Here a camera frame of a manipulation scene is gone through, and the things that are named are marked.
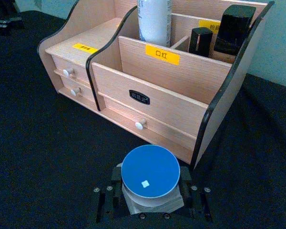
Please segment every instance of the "black table surface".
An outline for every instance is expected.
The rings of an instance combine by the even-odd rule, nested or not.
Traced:
[[[0,228],[84,228],[93,188],[146,142],[55,92],[36,49],[64,20],[21,16],[0,36]],[[286,87],[248,75],[192,176],[223,228],[286,228]]]

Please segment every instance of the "wooden desk organizer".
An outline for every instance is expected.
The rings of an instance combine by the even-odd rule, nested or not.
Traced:
[[[64,26],[40,42],[39,55],[58,93],[194,168],[243,83],[274,3],[173,0],[171,48],[138,40],[136,3],[77,1]],[[220,22],[232,4],[256,7],[236,59],[213,51],[216,33],[210,58],[184,52],[192,28]],[[78,43],[98,51],[73,48]]]

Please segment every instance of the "white drawer knob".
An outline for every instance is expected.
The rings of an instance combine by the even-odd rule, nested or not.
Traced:
[[[145,124],[146,124],[146,119],[141,119],[139,122],[136,122],[136,123],[135,123],[135,127],[136,127],[138,130],[143,130]]]
[[[69,68],[69,69],[64,69],[63,70],[63,74],[66,76],[66,77],[70,77],[70,75],[74,73],[74,69],[73,68]]]
[[[71,90],[71,94],[74,97],[76,97],[79,92],[81,92],[81,89],[79,87],[78,88],[74,88],[74,89]]]

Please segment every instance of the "drawer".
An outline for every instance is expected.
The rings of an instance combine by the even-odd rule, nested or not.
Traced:
[[[61,77],[61,80],[63,85],[70,90],[72,96],[82,96],[90,101],[95,102],[91,88],[84,86],[83,84],[79,84],[72,79],[68,79],[64,76]]]
[[[97,63],[92,68],[99,95],[197,136],[208,105]]]
[[[64,72],[64,70],[67,70],[69,72],[69,76],[70,77],[74,77],[77,79],[80,79],[86,83],[89,82],[88,76],[87,76],[87,72],[86,72],[86,68],[81,67],[80,65],[76,65],[74,63],[71,63],[69,61],[66,61],[64,59],[61,59],[57,56],[52,56],[54,63],[57,67],[57,69],[59,69],[61,72]]]
[[[180,130],[169,126],[168,124],[165,124],[160,120],[157,120],[147,114],[122,105],[118,101],[114,101],[109,98],[104,98],[104,100],[107,108],[132,120],[133,126],[136,127],[140,132],[142,132],[142,134],[148,129],[187,149],[190,149],[192,151],[194,150],[196,137],[192,137],[186,133],[182,133]]]

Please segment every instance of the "blue disc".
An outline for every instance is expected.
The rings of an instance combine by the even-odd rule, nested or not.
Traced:
[[[143,198],[159,198],[178,184],[180,166],[176,157],[161,146],[146,145],[132,150],[122,164],[124,185]]]

